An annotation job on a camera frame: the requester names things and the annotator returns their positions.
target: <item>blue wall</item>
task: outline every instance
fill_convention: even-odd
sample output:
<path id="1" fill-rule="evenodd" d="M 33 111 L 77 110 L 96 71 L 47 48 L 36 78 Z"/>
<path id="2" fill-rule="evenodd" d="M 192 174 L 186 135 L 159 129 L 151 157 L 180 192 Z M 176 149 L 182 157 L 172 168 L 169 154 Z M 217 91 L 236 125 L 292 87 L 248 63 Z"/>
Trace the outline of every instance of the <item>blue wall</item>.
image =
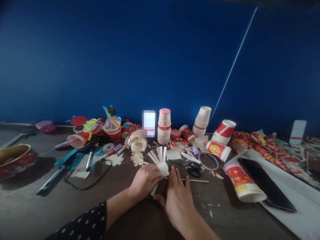
<path id="1" fill-rule="evenodd" d="M 320 134 L 320 13 L 258 8 L 210 127 L 290 135 L 293 121 Z"/>
<path id="2" fill-rule="evenodd" d="M 213 1 L 14 1 L 0 21 L 1 119 L 63 124 L 214 107 L 253 5 Z"/>

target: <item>finger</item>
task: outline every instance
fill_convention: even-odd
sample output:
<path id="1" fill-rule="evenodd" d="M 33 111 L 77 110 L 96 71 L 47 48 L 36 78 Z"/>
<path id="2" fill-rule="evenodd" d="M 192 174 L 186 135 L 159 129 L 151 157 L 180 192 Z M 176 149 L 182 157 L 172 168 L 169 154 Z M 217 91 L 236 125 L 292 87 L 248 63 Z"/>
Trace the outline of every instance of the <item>finger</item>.
<path id="1" fill-rule="evenodd" d="M 151 164 L 150 166 L 146 167 L 146 169 L 148 171 L 158 171 L 158 172 L 160 172 L 160 169 L 154 164 Z"/>
<path id="2" fill-rule="evenodd" d="M 191 192 L 189 176 L 186 177 L 186 188 Z"/>
<path id="3" fill-rule="evenodd" d="M 158 177 L 162 178 L 161 172 L 157 172 L 157 171 L 149 172 L 149 177 L 148 178 L 151 179 L 152 181 L 154 181 Z"/>
<path id="4" fill-rule="evenodd" d="M 178 179 L 177 179 L 177 174 L 174 166 L 171 167 L 171 177 L 172 177 L 172 185 L 177 185 L 178 184 Z"/>
<path id="5" fill-rule="evenodd" d="M 153 182 L 152 182 L 152 189 L 154 189 L 154 187 L 160 182 L 162 180 L 162 176 L 160 176 L 160 177 L 157 177 L 157 178 L 155 178 L 154 180 L 153 180 Z"/>
<path id="6" fill-rule="evenodd" d="M 172 188 L 172 173 L 169 173 L 169 177 L 168 177 L 168 189 Z"/>
<path id="7" fill-rule="evenodd" d="M 161 207 L 163 207 L 163 210 L 166 211 L 166 200 L 164 199 L 164 197 L 160 194 L 155 194 L 153 196 L 153 200 L 158 202 Z"/>
<path id="8" fill-rule="evenodd" d="M 176 173 L 177 173 L 177 179 L 178 179 L 178 183 L 180 185 L 183 185 L 183 182 L 182 182 L 182 179 L 181 179 L 181 175 L 180 175 L 180 172 L 179 172 L 179 169 L 176 168 Z"/>
<path id="9" fill-rule="evenodd" d="M 147 169 L 147 168 L 149 168 L 149 167 L 151 167 L 153 164 L 151 164 L 151 163 L 148 163 L 147 165 L 143 165 L 143 167 L 142 168 L 145 168 L 145 169 Z"/>

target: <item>tape roll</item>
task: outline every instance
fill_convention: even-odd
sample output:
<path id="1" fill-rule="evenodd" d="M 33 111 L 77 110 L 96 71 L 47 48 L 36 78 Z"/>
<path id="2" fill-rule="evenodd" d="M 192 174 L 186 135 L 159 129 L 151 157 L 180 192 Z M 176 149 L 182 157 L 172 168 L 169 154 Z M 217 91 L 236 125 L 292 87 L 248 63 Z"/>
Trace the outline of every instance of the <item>tape roll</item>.
<path id="1" fill-rule="evenodd" d="M 106 145 L 103 146 L 103 152 L 107 153 L 110 152 L 114 148 L 114 143 L 107 143 Z"/>

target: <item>wooden stick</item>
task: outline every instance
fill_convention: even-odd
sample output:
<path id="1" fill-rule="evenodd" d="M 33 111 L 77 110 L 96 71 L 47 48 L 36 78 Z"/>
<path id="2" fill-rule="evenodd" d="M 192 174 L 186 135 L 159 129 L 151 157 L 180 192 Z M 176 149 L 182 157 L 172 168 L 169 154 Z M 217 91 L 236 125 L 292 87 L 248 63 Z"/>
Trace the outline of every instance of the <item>wooden stick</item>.
<path id="1" fill-rule="evenodd" d="M 202 182 L 202 183 L 210 183 L 209 181 L 203 181 L 203 180 L 193 180 L 193 179 L 190 179 L 190 182 Z"/>

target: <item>scissors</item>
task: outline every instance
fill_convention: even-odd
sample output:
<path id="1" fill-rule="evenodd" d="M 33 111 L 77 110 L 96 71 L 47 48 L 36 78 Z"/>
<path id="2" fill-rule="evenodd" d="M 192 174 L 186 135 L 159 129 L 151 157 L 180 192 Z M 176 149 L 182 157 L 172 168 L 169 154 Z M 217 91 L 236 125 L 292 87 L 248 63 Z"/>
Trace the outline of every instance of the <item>scissors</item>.
<path id="1" fill-rule="evenodd" d="M 191 176 L 193 176 L 193 177 L 195 177 L 195 178 L 201 177 L 201 173 L 200 173 L 201 165 L 200 165 L 199 163 L 189 162 L 189 163 L 184 164 L 184 163 L 181 163 L 181 162 L 178 162 L 178 161 L 175 161 L 175 160 L 171 160 L 171 159 L 169 159 L 169 161 L 174 162 L 174 163 L 176 163 L 176 164 L 179 164 L 179 165 L 181 165 L 181 166 L 186 167 L 188 173 L 189 173 Z"/>

